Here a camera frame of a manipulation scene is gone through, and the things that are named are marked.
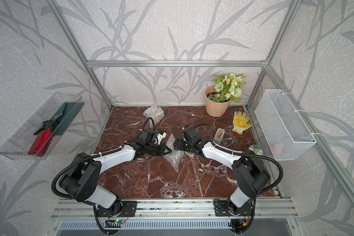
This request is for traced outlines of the clear bubble wrap sheet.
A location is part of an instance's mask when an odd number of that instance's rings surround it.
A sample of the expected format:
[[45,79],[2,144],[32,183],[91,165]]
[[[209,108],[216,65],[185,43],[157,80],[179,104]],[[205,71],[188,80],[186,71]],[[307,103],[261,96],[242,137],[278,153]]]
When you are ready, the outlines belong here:
[[179,172],[179,165],[184,156],[184,152],[181,150],[174,149],[174,142],[176,138],[173,134],[170,135],[169,139],[166,142],[166,146],[170,148],[172,151],[169,154],[164,155],[164,158],[170,163],[170,165],[174,168],[174,170],[178,173]]
[[164,118],[164,111],[161,107],[153,105],[147,108],[143,115],[146,118],[151,117],[154,120],[154,124],[157,125]]

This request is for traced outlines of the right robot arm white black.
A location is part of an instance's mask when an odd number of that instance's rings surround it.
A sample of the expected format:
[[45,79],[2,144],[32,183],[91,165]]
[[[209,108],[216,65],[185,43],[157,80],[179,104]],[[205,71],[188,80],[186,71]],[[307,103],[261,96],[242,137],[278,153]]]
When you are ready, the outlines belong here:
[[[237,188],[227,199],[229,208],[234,212],[244,207],[246,203],[277,186],[283,179],[283,168],[273,158],[257,155],[251,150],[240,152],[225,148],[213,141],[213,138],[204,139],[200,137],[195,128],[186,125],[182,130],[182,137],[174,142],[174,149],[190,152],[208,159],[215,160],[228,168],[235,174]],[[267,186],[270,181],[270,173],[263,164],[263,161],[273,163],[279,171],[274,183]]]

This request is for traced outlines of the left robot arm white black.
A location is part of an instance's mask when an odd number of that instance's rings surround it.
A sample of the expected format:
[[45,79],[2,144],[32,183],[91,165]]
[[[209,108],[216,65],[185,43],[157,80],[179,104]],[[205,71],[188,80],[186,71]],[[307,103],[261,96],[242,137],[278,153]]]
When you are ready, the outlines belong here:
[[143,129],[136,139],[125,142],[116,149],[94,155],[82,152],[55,176],[51,190],[62,198],[118,211],[122,207],[121,200],[111,191],[98,185],[100,174],[145,154],[163,156],[171,153],[172,150],[162,142],[165,137],[166,133],[163,131]]

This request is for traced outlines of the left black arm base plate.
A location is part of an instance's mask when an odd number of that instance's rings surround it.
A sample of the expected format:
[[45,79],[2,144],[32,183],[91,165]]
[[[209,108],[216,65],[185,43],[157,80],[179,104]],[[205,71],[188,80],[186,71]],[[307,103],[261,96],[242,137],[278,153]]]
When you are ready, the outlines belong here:
[[104,208],[98,206],[96,209],[96,215],[98,217],[134,217],[137,209],[137,201],[121,201],[115,202],[113,207]]

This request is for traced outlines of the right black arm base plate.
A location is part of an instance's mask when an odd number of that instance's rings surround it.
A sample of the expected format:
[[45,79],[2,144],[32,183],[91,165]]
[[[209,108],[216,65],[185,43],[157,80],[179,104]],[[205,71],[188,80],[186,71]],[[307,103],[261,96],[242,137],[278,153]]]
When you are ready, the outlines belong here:
[[213,200],[215,216],[251,216],[254,206],[250,202],[246,202],[242,207],[237,207],[230,199]]

